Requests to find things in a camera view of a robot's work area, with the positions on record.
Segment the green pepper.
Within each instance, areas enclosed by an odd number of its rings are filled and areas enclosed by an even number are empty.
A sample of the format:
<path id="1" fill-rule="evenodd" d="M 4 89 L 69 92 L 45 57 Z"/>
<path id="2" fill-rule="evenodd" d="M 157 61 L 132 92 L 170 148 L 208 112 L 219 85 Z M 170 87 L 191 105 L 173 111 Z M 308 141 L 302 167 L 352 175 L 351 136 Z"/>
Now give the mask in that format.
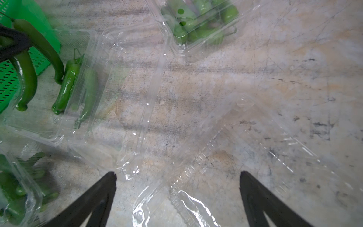
<path id="1" fill-rule="evenodd" d="M 65 73 L 64 65 L 48 40 L 30 22 L 24 19 L 11 18 L 3 12 L 1 14 L 11 20 L 15 30 L 25 33 L 32 45 L 52 64 L 55 70 L 55 82 L 61 85 Z"/>
<path id="2" fill-rule="evenodd" d="M 21 96 L 16 109 L 26 111 L 28 103 L 33 99 L 37 90 L 37 74 L 27 49 L 8 59 L 18 74 L 21 85 Z"/>

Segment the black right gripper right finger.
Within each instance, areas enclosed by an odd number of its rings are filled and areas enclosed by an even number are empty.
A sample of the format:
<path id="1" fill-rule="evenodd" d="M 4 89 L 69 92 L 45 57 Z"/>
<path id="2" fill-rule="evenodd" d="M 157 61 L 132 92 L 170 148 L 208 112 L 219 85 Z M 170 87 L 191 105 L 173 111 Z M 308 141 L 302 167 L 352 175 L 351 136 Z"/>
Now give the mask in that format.
<path id="1" fill-rule="evenodd" d="M 268 227 L 266 216 L 277 227 L 311 226 L 247 171 L 240 175 L 240 194 L 250 227 Z"/>

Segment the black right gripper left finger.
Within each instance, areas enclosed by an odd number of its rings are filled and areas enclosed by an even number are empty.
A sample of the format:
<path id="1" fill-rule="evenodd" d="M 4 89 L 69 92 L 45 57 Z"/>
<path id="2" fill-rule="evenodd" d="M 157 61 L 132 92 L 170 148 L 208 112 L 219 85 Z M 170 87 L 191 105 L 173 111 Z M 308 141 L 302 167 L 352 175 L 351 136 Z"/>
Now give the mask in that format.
<path id="1" fill-rule="evenodd" d="M 108 172 L 45 227 L 80 227 L 89 218 L 88 227 L 105 227 L 116 192 L 117 176 Z"/>

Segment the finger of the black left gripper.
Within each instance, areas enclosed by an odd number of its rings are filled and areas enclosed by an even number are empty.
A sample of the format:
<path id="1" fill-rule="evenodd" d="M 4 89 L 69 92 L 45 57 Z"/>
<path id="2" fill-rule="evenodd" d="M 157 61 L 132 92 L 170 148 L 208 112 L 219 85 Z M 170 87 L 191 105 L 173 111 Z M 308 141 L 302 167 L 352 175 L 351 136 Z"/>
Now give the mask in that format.
<path id="1" fill-rule="evenodd" d="M 10 44 L 5 44 L 1 47 L 1 62 L 9 60 L 11 57 L 33 46 L 30 38 L 25 33 L 3 25 L 1 25 L 1 38 L 10 39 Z"/>

